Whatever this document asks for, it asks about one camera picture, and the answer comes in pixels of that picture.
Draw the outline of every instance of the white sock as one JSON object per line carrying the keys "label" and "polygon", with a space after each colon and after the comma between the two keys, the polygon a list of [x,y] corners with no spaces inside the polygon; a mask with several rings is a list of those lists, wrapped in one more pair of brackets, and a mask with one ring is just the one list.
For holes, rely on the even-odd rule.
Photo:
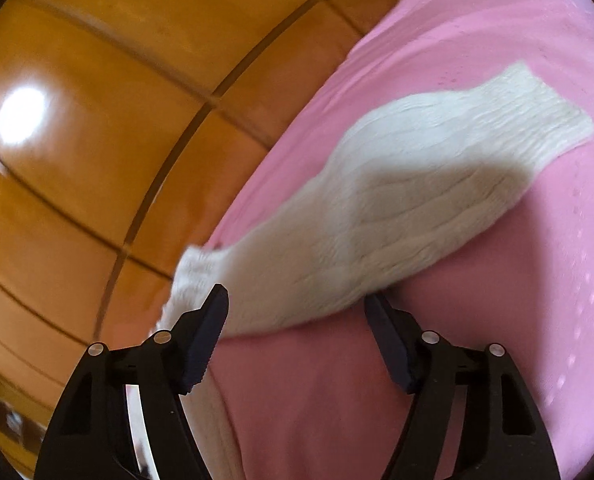
{"label": "white sock", "polygon": [[491,226],[592,119],[522,62],[468,91],[411,95],[352,126],[325,167],[223,250],[189,247],[157,328],[231,299],[224,335],[337,312],[432,265]]}

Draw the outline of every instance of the metal pin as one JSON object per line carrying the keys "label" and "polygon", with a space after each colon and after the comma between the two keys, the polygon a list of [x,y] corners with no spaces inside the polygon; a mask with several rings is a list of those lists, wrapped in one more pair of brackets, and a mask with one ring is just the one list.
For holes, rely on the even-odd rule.
{"label": "metal pin", "polygon": [[155,337],[153,337],[152,339],[158,345],[163,345],[164,343],[170,341],[171,338],[172,336],[170,335],[170,332],[168,330],[160,330],[155,334]]}
{"label": "metal pin", "polygon": [[432,330],[427,330],[421,335],[421,339],[426,341],[429,345],[435,345],[439,343],[439,334],[437,332],[433,332]]}
{"label": "metal pin", "polygon": [[88,355],[92,355],[95,357],[96,355],[100,355],[101,352],[104,351],[104,345],[101,343],[93,343],[88,347]]}
{"label": "metal pin", "polygon": [[497,343],[493,343],[492,345],[490,345],[488,347],[488,350],[491,354],[493,354],[496,357],[501,357],[506,353],[506,349]]}

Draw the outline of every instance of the pink bedsheet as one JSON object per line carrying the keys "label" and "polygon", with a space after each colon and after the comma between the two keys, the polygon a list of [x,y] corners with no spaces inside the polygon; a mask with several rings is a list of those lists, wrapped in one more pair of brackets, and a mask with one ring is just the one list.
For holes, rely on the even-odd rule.
{"label": "pink bedsheet", "polygon": [[[402,0],[295,119],[209,246],[272,215],[369,110],[471,88],[520,59],[594,120],[590,0]],[[489,231],[395,289],[422,327],[453,344],[510,349],[571,479],[594,452],[594,140],[548,167]],[[211,367],[248,480],[381,478],[410,399],[359,306],[222,341]],[[454,454],[454,442],[447,448]]]}

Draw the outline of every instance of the pink fabric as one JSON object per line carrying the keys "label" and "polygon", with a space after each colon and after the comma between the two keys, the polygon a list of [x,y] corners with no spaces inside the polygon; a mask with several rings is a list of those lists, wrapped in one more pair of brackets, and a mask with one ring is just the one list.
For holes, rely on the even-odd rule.
{"label": "pink fabric", "polygon": [[[520,59],[594,120],[590,0],[402,0],[295,119],[209,245],[232,244],[272,215],[369,110],[416,92],[472,88]],[[571,479],[594,452],[594,140],[548,167],[493,228],[395,294],[454,344],[510,349]],[[381,478],[410,399],[389,379],[359,306],[222,341],[211,367],[248,480]]]}

